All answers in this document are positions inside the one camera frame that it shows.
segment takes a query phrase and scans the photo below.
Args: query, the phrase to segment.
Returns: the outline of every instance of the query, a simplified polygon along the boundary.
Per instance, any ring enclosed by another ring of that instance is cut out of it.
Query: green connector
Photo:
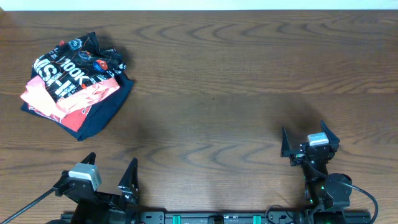
[[[253,224],[261,224],[261,216],[259,215],[253,216]]]
[[[181,224],[181,216],[174,215],[173,216],[173,224]]]

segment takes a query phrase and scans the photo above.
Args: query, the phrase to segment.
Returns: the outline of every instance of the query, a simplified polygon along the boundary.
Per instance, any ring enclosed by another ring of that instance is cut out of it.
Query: folded t-shirt
[[[51,114],[50,116],[46,116],[45,114],[40,112],[38,109],[34,108],[32,105],[27,105],[27,107],[30,111],[34,111],[35,115],[38,114],[38,115],[43,116],[44,118],[47,118],[47,119],[53,120],[57,123],[60,123],[60,124],[64,125],[65,127],[71,129],[72,131],[79,130],[79,128],[82,126],[83,122],[85,121],[85,119],[91,109],[91,105],[90,105],[90,106],[87,106],[86,108],[76,110],[76,111],[66,115],[66,117],[64,117],[64,118],[59,118],[53,114]]]
[[[32,67],[55,102],[110,79],[126,68],[121,54],[100,50],[94,32],[57,45]]]
[[[86,87],[71,97],[54,102],[45,89],[44,81],[36,76],[27,83],[26,91],[21,95],[21,98],[45,116],[55,116],[62,119],[76,110],[104,100],[118,89],[117,81],[110,78]]]
[[[116,112],[118,112],[118,110],[126,100],[127,96],[129,95],[130,90],[134,84],[134,82],[130,80],[124,74],[124,72],[116,75],[115,79],[118,82],[120,88],[112,95],[108,96],[105,100],[91,105],[90,112],[87,114],[86,119],[84,120],[82,126],[77,132],[72,131],[61,123],[57,124],[73,137],[75,137],[78,141],[85,140],[88,137],[98,134],[112,119]],[[24,103],[22,105],[21,110],[42,117],[34,110],[30,110],[27,103]]]

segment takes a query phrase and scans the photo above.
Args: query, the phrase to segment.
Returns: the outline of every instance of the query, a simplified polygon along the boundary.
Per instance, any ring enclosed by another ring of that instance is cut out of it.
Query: printed graphic
[[[80,49],[80,47],[82,46],[82,44],[83,44],[83,43],[81,42],[80,39],[75,39],[75,40],[71,40],[71,41],[68,42],[68,45],[69,45],[69,47],[70,47],[72,50]]]
[[[125,65],[124,63],[121,63],[121,64],[119,65],[119,69],[125,70],[125,69],[126,69],[126,65]]]
[[[91,54],[86,50],[79,51],[78,55],[82,60],[85,61],[90,61],[91,59]]]
[[[99,80],[101,80],[101,81],[106,80],[106,77],[104,75],[97,75],[97,78],[99,78]]]
[[[108,65],[104,60],[98,59],[94,62],[94,69],[99,72],[104,72],[108,69]]]
[[[90,78],[90,81],[93,83],[93,85],[94,85],[95,83],[97,83],[97,81],[96,81],[94,78]]]
[[[112,47],[111,49],[109,49],[109,50],[105,50],[106,52],[116,52],[116,49],[114,48],[114,47]]]
[[[114,77],[114,73],[112,71],[106,71],[106,73],[108,73],[111,77]]]

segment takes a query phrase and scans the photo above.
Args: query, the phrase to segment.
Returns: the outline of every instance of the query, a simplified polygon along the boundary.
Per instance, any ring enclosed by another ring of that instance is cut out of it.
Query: white wall
[[[398,0],[0,0],[5,11],[398,9]]]

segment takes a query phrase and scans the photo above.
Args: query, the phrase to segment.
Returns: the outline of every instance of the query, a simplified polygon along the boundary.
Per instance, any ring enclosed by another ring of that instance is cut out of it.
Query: wooden table
[[[280,158],[281,127],[296,139],[324,119],[341,139],[329,172],[398,222],[396,11],[6,12],[0,19],[0,220],[44,193],[89,152],[100,191],[139,160],[141,204],[167,210],[266,210],[305,203],[300,167]],[[22,112],[35,58],[95,31],[137,80],[106,129],[78,142]],[[369,209],[353,192],[351,208]],[[71,211],[47,197],[13,223]]]

